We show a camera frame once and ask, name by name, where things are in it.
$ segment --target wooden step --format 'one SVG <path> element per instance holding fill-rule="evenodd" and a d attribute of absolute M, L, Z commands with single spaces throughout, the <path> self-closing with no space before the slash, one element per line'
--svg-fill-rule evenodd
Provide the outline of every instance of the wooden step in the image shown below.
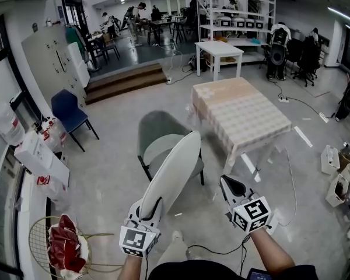
<path fill-rule="evenodd" d="M 104 99 L 108 99 L 109 97 L 165 82 L 166 75 L 162 71 L 152 75 L 140 76 L 135 79 L 126 80 L 124 82 L 114 82 L 100 90 L 95 90 L 88 93 L 86 104 L 89 105 Z"/>
<path fill-rule="evenodd" d="M 109 76 L 101 80 L 97 80 L 91 84 L 88 84 L 88 86 L 86 87 L 86 93 L 88 94 L 88 93 L 100 90 L 102 88 L 106 88 L 110 86 L 112 83 L 123 82 L 130 79 L 144 77 L 144 76 L 148 76 L 148 75 L 160 73 L 160 72 L 162 72 L 162 66 L 160 64 L 152 64 L 142 68 L 132 69 L 130 71 L 118 73 L 116 75 Z"/>

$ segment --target white cabinet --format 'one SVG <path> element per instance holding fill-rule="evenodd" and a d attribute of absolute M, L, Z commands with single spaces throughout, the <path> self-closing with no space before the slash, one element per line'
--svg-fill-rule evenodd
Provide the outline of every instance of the white cabinet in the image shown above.
<path fill-rule="evenodd" d="M 67 46 L 65 26 L 61 25 L 41 28 L 22 42 L 31 72 L 50 108 L 52 97 L 62 89 L 75 94 L 80 107 L 85 106 L 86 93 Z"/>

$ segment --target white shelving unit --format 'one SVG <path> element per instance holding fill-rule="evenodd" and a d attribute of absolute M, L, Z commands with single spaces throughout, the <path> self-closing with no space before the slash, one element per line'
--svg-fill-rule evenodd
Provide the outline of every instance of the white shelving unit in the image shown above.
<path fill-rule="evenodd" d="M 269 13 L 255 13 L 255 12 L 248 12 L 248 11 L 240 11 L 240 10 L 230 10 L 230 9 L 221 9 L 221 5 L 218 5 L 215 7 L 216 0 L 209 0 L 209 7 L 204 8 L 209 15 L 209 20 L 210 24 L 203 24 L 199 26 L 200 28 L 204 28 L 207 30 L 210 30 L 211 34 L 211 40 L 214 40 L 214 32 L 217 31 L 241 31 L 241 32 L 257 32 L 257 38 L 260 38 L 261 33 L 269 33 L 270 30 L 267 29 L 268 25 L 268 19 L 272 19 L 272 24 L 275 24 L 275 19 L 276 19 L 276 0 L 273 1 L 266 1 L 266 0 L 253 0 L 253 1 L 259 1 L 260 3 L 267 3 L 269 5 L 273 6 L 273 9 L 269 11 Z M 200 4 L 197 3 L 198 5 L 198 13 L 200 13 Z M 215 26 L 213 24 L 214 20 L 216 19 L 217 14 L 220 13 L 236 13 L 240 15 L 246 15 L 246 16 L 256 16 L 257 19 L 261 19 L 265 21 L 264 23 L 264 28 L 263 29 L 258 29 L 258 28 L 241 28 L 241 27 L 220 27 L 220 26 Z M 207 38 L 201 39 L 201 41 L 209 41 Z M 251 39 L 247 38 L 228 38 L 227 43 L 235 46 L 235 47 L 261 47 L 264 45 L 267 45 L 267 43 L 252 43 Z M 244 52 L 242 62 L 256 62 L 256 61 L 262 61 L 264 59 L 264 56 L 260 54 L 259 52 Z M 235 64 L 236 62 L 220 62 L 220 65 L 227 65 L 227 64 Z"/>

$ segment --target forearm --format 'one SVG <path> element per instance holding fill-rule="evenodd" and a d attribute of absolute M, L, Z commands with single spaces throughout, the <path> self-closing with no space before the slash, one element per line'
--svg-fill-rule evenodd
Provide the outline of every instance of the forearm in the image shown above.
<path fill-rule="evenodd" d="M 128 255 L 119 274 L 118 280 L 139 280 L 141 270 L 141 257 Z"/>
<path fill-rule="evenodd" d="M 250 233 L 262 262 L 270 275 L 276 276 L 287 268 L 294 267 L 295 263 L 277 242 L 261 228 Z"/>

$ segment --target grey floor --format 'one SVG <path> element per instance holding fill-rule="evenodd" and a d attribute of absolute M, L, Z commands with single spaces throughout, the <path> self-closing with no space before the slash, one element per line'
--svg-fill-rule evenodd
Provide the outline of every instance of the grey floor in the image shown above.
<path fill-rule="evenodd" d="M 180 70 L 182 64 L 179 60 L 180 57 L 175 59 L 174 68 L 169 73 L 173 79 L 185 75 Z M 163 61 L 163 65 L 168 70 L 168 58 Z M 292 164 L 298 208 L 293 222 L 287 227 L 278 226 L 273 237 L 293 257 L 296 264 L 313 264 L 319 279 L 338 280 L 346 263 L 345 227 L 338 221 L 336 211 L 324 199 L 331 178 L 320 170 L 320 154 L 326 144 L 340 148 L 344 141 L 350 141 L 350 116 L 341 123 L 334 119 L 325 123 L 302 103 L 294 100 L 289 104 L 278 103 L 280 90 L 265 80 L 265 69 L 265 66 L 259 69 L 258 65 L 243 66 L 241 75 L 267 96 L 313 144 L 313 147 L 309 147 L 296 131 L 284 139 Z M 235 72 L 235 67 L 223 67 L 219 79 L 232 78 Z M 306 90 L 301 83 L 289 78 L 278 84 L 285 95 L 301 99 L 317 111 L 330 116 L 346 87 L 346 77 L 338 69 L 320 69 L 318 76 L 316 86 Z M 136 157 L 139 120 L 146 113 L 161 109 L 189 124 L 191 120 L 187 119 L 187 105 L 192 85 L 211 80 L 208 71 L 202 73 L 201 77 L 194 73 L 173 85 L 147 87 L 87 106 L 89 120 L 100 140 L 87 127 L 82 127 L 75 132 L 75 136 L 85 147 L 85 153 L 69 138 L 66 141 L 71 171 L 71 207 L 68 212 L 84 233 L 115 233 L 113 237 L 90 239 L 94 263 L 124 262 L 125 256 L 118 247 L 120 227 L 130 206 L 142 198 L 149 184 Z M 319 88 L 328 93 L 315 98 Z M 184 241 L 189 246 L 201 244 L 218 252 L 232 250 L 245 237 L 225 217 L 226 204 L 217 185 L 226 155 L 207 123 L 203 123 L 201 135 L 205 186 L 200 185 L 198 177 L 188 181 L 170 212 L 162 219 L 162 236 L 148 258 L 149 272 L 169 245 L 174 230 L 182 231 Z M 248 154 L 253 163 L 260 152 L 262 149 Z M 279 153 L 277 150 L 270 159 L 272 164 L 267 162 L 260 171 L 261 182 L 253 182 L 252 185 L 266 197 L 272 210 L 279 211 L 282 223 L 287 223 L 295 210 L 288 160 L 285 151 Z M 232 173 L 245 178 L 250 175 L 241 158 L 236 160 Z M 252 267 L 264 268 L 252 241 L 246 247 L 248 253 L 242 272 L 245 277 Z M 219 256 L 192 248 L 191 256 L 220 262 L 237 271 L 241 251 Z M 101 274 L 90 271 L 90 275 L 96 280 L 118 277 L 117 272 Z M 142 264 L 141 279 L 144 276 L 145 262 Z"/>
<path fill-rule="evenodd" d="M 187 41 L 183 40 L 180 42 L 180 40 L 178 40 L 177 43 L 173 44 L 173 42 L 170 41 L 172 35 L 170 34 L 168 27 L 164 27 L 163 33 L 161 33 L 160 47 L 153 45 L 156 43 L 153 34 L 151 35 L 150 40 L 151 45 L 148 44 L 146 30 L 138 31 L 137 35 L 138 41 L 143 45 L 141 47 L 135 48 L 131 43 L 131 36 L 129 31 L 125 29 L 121 32 L 121 35 L 114 40 L 121 55 L 120 59 L 117 59 L 113 50 L 109 51 L 110 60 L 107 64 L 105 63 L 103 57 L 97 59 L 101 69 L 91 74 L 92 81 L 94 81 L 96 77 L 98 78 L 99 76 L 105 75 L 109 72 L 114 72 L 123 68 L 129 68 L 133 65 L 148 61 L 161 60 L 166 57 L 171 57 L 173 55 L 173 48 L 184 55 L 193 53 L 195 49 L 195 36 L 193 33 L 186 34 Z"/>

